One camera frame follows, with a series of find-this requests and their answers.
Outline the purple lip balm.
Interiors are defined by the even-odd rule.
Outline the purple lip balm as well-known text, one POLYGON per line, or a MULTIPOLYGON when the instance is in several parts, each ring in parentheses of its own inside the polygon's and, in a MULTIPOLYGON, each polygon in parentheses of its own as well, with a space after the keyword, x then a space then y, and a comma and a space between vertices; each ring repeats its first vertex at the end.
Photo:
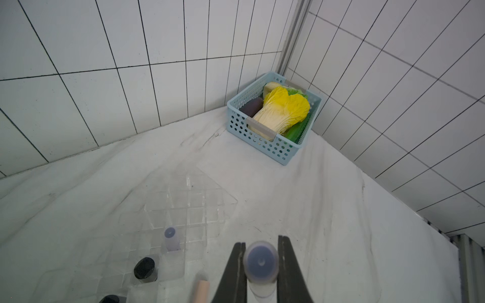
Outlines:
POLYGON ((179 232, 175 227, 166 228, 164 231, 164 243, 168 251, 179 251, 181 249, 179 232))
POLYGON ((277 289, 279 255, 266 241, 256 241, 245 251, 243 266, 249 287, 258 302, 271 302, 277 289))

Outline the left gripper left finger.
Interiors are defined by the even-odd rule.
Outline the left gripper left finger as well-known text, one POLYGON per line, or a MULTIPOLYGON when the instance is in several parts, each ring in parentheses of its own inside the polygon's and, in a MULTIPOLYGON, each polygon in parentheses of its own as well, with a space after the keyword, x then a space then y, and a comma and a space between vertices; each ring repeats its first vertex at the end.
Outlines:
POLYGON ((247 279, 243 265, 246 243, 237 242, 231 251, 212 302, 247 303, 247 279))

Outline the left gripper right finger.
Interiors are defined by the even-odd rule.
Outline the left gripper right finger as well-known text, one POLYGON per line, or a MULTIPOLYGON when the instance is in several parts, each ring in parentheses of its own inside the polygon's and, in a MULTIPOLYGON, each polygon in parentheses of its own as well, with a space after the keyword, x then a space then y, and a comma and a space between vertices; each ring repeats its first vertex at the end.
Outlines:
POLYGON ((277 302, 313 302, 288 236, 278 238, 277 302))

